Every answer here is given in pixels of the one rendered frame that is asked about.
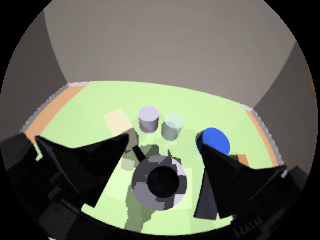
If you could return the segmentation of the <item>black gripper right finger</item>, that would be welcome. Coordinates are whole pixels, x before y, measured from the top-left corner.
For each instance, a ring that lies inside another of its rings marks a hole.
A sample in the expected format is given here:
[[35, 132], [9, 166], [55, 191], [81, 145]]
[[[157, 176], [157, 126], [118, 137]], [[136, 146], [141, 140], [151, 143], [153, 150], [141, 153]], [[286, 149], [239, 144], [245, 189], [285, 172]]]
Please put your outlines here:
[[220, 219], [235, 215], [237, 209], [287, 169], [287, 165], [283, 164], [276, 168], [249, 168], [207, 144], [201, 145], [200, 152]]

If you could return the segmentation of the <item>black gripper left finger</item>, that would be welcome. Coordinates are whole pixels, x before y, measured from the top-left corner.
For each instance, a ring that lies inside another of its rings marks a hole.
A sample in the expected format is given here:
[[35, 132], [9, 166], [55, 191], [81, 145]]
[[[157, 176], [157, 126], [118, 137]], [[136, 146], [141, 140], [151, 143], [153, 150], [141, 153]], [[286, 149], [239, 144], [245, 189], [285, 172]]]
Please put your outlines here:
[[85, 204], [95, 209], [105, 185], [123, 157], [121, 155], [129, 143], [129, 133], [79, 148], [64, 147], [39, 135], [35, 135], [35, 141], [41, 156], [60, 169], [65, 180], [83, 197]]

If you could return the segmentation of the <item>blue cylinder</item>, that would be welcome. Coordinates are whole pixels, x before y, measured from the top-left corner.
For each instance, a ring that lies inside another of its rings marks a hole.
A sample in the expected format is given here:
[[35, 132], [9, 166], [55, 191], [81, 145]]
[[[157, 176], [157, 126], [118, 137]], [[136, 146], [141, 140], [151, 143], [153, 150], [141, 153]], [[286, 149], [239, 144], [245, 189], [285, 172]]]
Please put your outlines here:
[[219, 129], [212, 127], [204, 129], [203, 133], [197, 137], [196, 144], [197, 151], [199, 151], [200, 155], [201, 145], [203, 144], [211, 145], [211, 147], [215, 148], [216, 151], [219, 149], [219, 151], [225, 153], [225, 155], [229, 155], [229, 151], [231, 151], [227, 136], [224, 135], [223, 131], [219, 131]]

